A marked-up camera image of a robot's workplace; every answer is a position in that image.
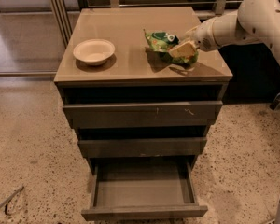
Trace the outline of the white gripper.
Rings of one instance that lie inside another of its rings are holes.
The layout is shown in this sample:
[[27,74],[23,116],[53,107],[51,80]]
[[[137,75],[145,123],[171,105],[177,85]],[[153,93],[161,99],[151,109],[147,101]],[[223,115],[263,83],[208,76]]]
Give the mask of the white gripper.
[[216,18],[206,20],[197,28],[193,27],[190,30],[186,31],[186,39],[194,40],[195,43],[190,40],[184,41],[172,47],[169,50],[169,54],[173,58],[190,58],[195,55],[197,46],[200,50],[205,52],[220,49],[221,46],[216,41],[214,32],[214,24],[216,20]]

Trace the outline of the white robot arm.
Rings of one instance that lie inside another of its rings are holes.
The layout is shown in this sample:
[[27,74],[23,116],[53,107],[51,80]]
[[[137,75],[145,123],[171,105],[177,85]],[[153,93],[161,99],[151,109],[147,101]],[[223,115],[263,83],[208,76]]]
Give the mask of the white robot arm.
[[280,66],[280,2],[243,0],[236,11],[214,17],[188,30],[169,50],[174,58],[192,57],[200,49],[208,52],[228,45],[263,43]]

